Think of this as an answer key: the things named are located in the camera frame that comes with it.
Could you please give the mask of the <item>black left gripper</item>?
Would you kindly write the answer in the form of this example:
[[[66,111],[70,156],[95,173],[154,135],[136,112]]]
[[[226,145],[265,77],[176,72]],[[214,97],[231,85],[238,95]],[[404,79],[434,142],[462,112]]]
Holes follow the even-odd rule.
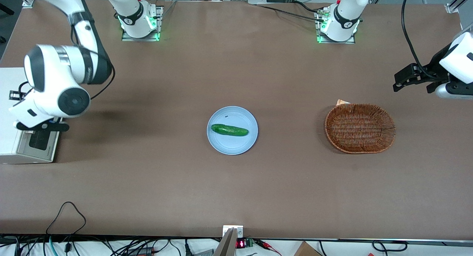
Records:
[[[423,66],[425,78],[428,82],[431,82],[426,86],[427,93],[429,94],[435,91],[439,94],[451,93],[451,86],[448,84],[451,82],[451,74],[440,65],[440,61],[447,54],[449,48],[450,45],[445,46],[434,54],[429,64]],[[420,74],[421,72],[417,64],[407,65],[405,68],[395,73],[395,83],[392,86],[393,91],[398,92],[406,86],[424,83]]]

